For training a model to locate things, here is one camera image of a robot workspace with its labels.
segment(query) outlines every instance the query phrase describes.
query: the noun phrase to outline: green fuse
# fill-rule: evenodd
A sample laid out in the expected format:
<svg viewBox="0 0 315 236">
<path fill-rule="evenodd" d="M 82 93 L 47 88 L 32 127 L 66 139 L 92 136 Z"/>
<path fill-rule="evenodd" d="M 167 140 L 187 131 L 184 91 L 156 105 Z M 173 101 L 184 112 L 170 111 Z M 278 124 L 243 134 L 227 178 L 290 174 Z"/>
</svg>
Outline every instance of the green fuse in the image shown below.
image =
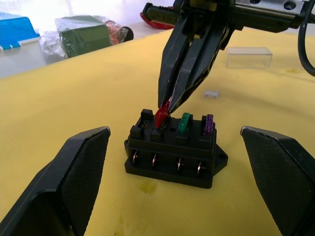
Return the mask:
<svg viewBox="0 0 315 236">
<path fill-rule="evenodd" d="M 190 118 L 190 114 L 189 113 L 184 113 L 182 116 L 182 120 L 178 125 L 178 130 L 180 133 L 186 133 L 189 129 L 188 127 L 188 121 Z"/>
</svg>

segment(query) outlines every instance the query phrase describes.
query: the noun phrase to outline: yellow tablecloth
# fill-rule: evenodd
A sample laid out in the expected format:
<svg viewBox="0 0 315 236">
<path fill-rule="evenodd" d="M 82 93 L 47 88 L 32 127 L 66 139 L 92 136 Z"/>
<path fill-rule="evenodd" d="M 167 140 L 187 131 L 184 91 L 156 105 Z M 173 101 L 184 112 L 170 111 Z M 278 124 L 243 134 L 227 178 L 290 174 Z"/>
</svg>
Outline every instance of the yellow tablecloth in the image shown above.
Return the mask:
<svg viewBox="0 0 315 236">
<path fill-rule="evenodd" d="M 157 109 L 162 50 L 170 32 L 113 46 L 0 80 L 0 219 L 66 139 L 108 125 L 98 197 L 87 236 L 280 236 L 255 184 L 243 125 L 297 139 L 315 154 L 315 78 L 301 67 L 297 36 L 245 29 L 229 46 L 267 47 L 271 68 L 225 67 L 210 76 L 174 116 L 214 114 L 218 144 L 229 155 L 211 189 L 125 173 L 124 140 L 142 109 Z M 307 39 L 315 61 L 315 40 Z M 203 99 L 205 90 L 218 99 Z"/>
</svg>

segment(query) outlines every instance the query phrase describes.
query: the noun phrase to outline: red fuse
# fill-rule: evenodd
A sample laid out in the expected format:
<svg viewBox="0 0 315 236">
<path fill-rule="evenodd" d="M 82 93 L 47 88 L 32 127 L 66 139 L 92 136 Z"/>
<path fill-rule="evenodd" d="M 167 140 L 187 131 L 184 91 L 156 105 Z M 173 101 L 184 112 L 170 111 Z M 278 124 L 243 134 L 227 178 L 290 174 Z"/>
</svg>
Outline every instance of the red fuse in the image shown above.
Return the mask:
<svg viewBox="0 0 315 236">
<path fill-rule="evenodd" d="M 168 107 L 169 107 L 169 101 L 165 102 L 164 105 L 158 109 L 157 113 L 155 114 L 156 116 L 156 128 L 159 128 L 163 121 L 166 119 L 168 116 Z"/>
</svg>

